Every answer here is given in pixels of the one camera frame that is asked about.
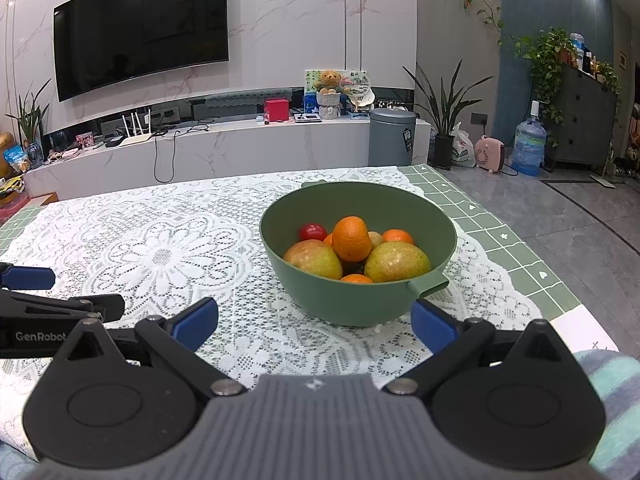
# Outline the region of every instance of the green bowl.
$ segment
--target green bowl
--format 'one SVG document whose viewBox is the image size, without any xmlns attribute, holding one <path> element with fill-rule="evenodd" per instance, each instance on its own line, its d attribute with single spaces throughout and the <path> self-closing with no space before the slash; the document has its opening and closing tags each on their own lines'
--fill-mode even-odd
<svg viewBox="0 0 640 480">
<path fill-rule="evenodd" d="M 345 216 L 361 217 L 370 231 L 411 233 L 433 270 L 411 280 L 359 285 L 309 274 L 282 259 L 304 224 L 318 223 L 330 233 Z M 458 241 L 451 220 L 435 204 L 397 187 L 367 182 L 303 184 L 264 212 L 260 235 L 293 301 L 313 316 L 346 326 L 386 323 L 407 313 L 418 298 L 445 288 L 449 280 L 442 271 Z"/>
</svg>

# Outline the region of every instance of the table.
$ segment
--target table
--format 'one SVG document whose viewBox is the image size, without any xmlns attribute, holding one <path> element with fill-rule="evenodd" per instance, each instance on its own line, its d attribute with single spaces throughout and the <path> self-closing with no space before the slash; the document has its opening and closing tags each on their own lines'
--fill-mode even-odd
<svg viewBox="0 0 640 480">
<path fill-rule="evenodd" d="M 33 220 L 32 210 L 21 212 L 12 220 L 20 227 L 8 223 L 4 232 L 11 229 L 17 238 L 3 256 L 53 268 L 56 285 L 45 296 L 121 293 L 126 313 L 111 326 L 131 326 L 149 314 L 169 317 L 203 296 L 216 298 L 219 329 L 198 354 L 248 387 L 263 373 L 368 373 L 382 386 L 430 356 L 408 317 L 356 329 L 307 316 L 284 292 L 261 245 L 264 209 L 315 180 L 377 182 L 439 204 L 455 220 L 459 242 L 446 270 L 449 287 L 429 299 L 459 319 L 481 316 L 520 329 L 533 318 L 562 320 L 579 308 L 507 226 L 428 166 L 260 174 L 68 200 L 46 206 Z M 598 328 L 588 326 L 580 336 Z M 607 338 L 601 328 L 597 337 Z M 610 339 L 607 344 L 614 348 Z M 27 454 L 22 406 L 47 362 L 5 361 L 0 370 L 0 439 Z"/>
</svg>

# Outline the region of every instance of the striped cloth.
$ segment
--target striped cloth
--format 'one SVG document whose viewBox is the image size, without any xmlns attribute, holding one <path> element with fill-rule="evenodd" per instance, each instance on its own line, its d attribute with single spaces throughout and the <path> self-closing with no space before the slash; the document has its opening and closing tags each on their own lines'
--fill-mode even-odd
<svg viewBox="0 0 640 480">
<path fill-rule="evenodd" d="M 574 356 L 607 414 L 607 427 L 591 465 L 610 480 L 640 478 L 640 363 L 611 350 L 587 350 Z"/>
</svg>

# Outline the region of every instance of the small scale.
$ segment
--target small scale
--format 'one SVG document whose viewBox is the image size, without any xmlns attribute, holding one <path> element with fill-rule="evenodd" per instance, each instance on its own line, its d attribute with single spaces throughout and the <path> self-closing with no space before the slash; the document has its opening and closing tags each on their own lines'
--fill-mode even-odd
<svg viewBox="0 0 640 480">
<path fill-rule="evenodd" d="M 321 123 L 322 119 L 318 114 L 294 114 L 293 120 L 297 123 Z"/>
</svg>

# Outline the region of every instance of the gray trash can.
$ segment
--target gray trash can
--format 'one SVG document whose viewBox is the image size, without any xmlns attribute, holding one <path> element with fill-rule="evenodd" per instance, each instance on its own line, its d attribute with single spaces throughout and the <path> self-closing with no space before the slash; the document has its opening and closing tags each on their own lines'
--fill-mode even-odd
<svg viewBox="0 0 640 480">
<path fill-rule="evenodd" d="M 415 114 L 376 108 L 370 113 L 369 165 L 410 166 L 414 155 Z"/>
</svg>

